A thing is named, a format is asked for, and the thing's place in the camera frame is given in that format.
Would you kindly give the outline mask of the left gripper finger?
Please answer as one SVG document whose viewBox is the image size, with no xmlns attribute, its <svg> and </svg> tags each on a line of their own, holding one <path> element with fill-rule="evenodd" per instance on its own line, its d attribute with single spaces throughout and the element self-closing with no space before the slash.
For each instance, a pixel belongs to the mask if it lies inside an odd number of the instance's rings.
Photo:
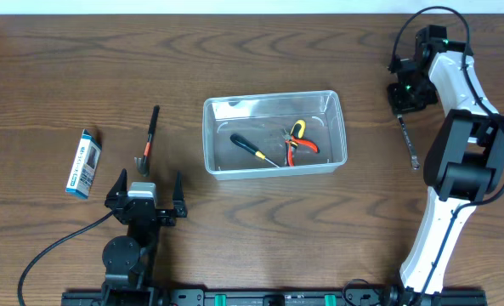
<svg viewBox="0 0 504 306">
<path fill-rule="evenodd" d="M 114 183 L 108 194 L 106 195 L 107 201 L 116 201 L 119 196 L 127 194 L 127 170 L 122 169 L 118 180 Z"/>
<path fill-rule="evenodd" d="M 181 172 L 177 172 L 172 200 L 175 209 L 185 209 Z"/>
</svg>

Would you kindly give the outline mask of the silver combination wrench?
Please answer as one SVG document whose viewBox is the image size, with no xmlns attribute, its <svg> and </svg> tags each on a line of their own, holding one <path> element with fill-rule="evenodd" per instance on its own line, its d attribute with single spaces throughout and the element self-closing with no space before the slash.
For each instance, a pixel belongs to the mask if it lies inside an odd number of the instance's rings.
<svg viewBox="0 0 504 306">
<path fill-rule="evenodd" d="M 411 166 L 412 166 L 412 169 L 413 170 L 419 170 L 420 167 L 421 167 L 421 164 L 420 164 L 420 162 L 418 160 L 416 149 L 415 149 L 414 145 L 411 142 L 411 139 L 410 139 L 410 136 L 408 134 L 408 130 L 406 128 L 404 119 L 403 119 L 403 117 L 401 115 L 397 115 L 397 119 L 398 119 L 399 125 L 401 127 L 401 132 L 403 134 L 403 137 L 404 137 L 404 140 L 405 140 L 405 144 L 407 146 L 407 149 L 408 149 L 410 157 L 411 157 Z"/>
</svg>

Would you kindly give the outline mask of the black slim screwdriver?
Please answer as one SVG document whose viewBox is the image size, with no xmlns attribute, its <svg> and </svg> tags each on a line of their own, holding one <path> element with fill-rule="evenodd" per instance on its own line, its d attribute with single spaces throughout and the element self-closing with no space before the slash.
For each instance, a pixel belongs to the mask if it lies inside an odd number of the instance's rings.
<svg viewBox="0 0 504 306">
<path fill-rule="evenodd" d="M 234 145 L 242 148 L 246 152 L 252 154 L 253 156 L 255 156 L 263 161 L 270 163 L 274 167 L 279 167 L 278 164 L 276 164 L 274 161 L 269 159 L 256 145 L 254 145 L 252 142 L 250 142 L 246 138 L 240 136 L 237 133 L 233 133 L 229 138 Z"/>
</svg>

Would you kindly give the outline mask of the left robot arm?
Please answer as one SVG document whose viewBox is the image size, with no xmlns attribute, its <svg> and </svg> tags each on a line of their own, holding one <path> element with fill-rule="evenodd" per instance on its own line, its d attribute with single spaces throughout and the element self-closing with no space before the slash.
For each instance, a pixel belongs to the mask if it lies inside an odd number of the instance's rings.
<svg viewBox="0 0 504 306">
<path fill-rule="evenodd" d="M 173 208 L 156 206 L 154 183 L 127 183 L 127 171 L 122 170 L 108 192 L 105 206 L 123 225 L 127 233 L 109 241 L 102 253 L 105 281 L 102 286 L 103 305 L 169 305 L 170 294 L 153 281 L 153 269 L 162 227 L 172 227 L 185 218 L 181 174 L 176 176 L 172 196 Z"/>
</svg>

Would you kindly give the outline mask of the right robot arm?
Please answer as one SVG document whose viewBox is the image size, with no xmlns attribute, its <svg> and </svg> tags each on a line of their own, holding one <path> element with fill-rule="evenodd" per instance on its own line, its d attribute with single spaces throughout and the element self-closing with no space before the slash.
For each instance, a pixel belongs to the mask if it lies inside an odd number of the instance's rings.
<svg viewBox="0 0 504 306">
<path fill-rule="evenodd" d="M 481 291 L 444 292 L 444 274 L 462 229 L 504 171 L 504 116 L 484 96 L 468 41 L 451 41 L 440 25 L 416 34 L 412 59 L 392 56 L 388 102 L 397 117 L 437 102 L 445 120 L 424 162 L 413 146 L 411 164 L 421 168 L 428 202 L 400 283 L 384 291 L 383 305 L 480 305 Z"/>
</svg>

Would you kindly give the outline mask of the small black claw hammer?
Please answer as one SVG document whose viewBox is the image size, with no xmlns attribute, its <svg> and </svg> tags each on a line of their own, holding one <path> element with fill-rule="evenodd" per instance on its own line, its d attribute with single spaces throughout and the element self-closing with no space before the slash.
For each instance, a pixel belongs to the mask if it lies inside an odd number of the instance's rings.
<svg viewBox="0 0 504 306">
<path fill-rule="evenodd" d="M 135 165 L 139 174 L 143 177 L 148 177 L 150 174 L 150 150 L 153 142 L 153 138 L 156 132 L 156 124 L 160 111 L 160 106 L 155 105 L 150 118 L 150 124 L 147 133 L 146 145 L 144 148 L 144 153 L 141 157 L 135 157 Z"/>
</svg>

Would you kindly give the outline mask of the red handled pliers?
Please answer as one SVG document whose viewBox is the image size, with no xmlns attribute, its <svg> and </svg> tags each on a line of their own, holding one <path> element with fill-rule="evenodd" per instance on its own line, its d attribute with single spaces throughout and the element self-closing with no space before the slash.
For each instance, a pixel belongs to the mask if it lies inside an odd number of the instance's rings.
<svg viewBox="0 0 504 306">
<path fill-rule="evenodd" d="M 314 142 L 306 139 L 295 138 L 289 133 L 284 133 L 283 139 L 285 140 L 286 143 L 286 165 L 288 167 L 294 167 L 293 153 L 299 145 L 308 147 L 316 154 L 318 154 L 320 151 L 318 146 Z"/>
</svg>

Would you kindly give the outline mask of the white and blue box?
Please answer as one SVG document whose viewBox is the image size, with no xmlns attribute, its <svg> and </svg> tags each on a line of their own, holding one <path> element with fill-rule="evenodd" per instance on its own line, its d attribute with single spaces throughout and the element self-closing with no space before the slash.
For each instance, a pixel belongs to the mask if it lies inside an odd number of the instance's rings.
<svg viewBox="0 0 504 306">
<path fill-rule="evenodd" d="M 102 146 L 87 129 L 82 131 L 65 192 L 87 200 L 98 166 Z"/>
</svg>

